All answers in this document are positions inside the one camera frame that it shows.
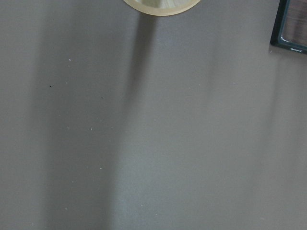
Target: gray floor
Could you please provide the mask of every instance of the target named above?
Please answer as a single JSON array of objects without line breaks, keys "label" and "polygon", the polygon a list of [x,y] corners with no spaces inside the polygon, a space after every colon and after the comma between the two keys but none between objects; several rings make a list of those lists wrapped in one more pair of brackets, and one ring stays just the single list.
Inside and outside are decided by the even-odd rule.
[{"label": "gray floor", "polygon": [[307,229],[307,56],[269,46],[278,3],[1,1],[0,229]]}]

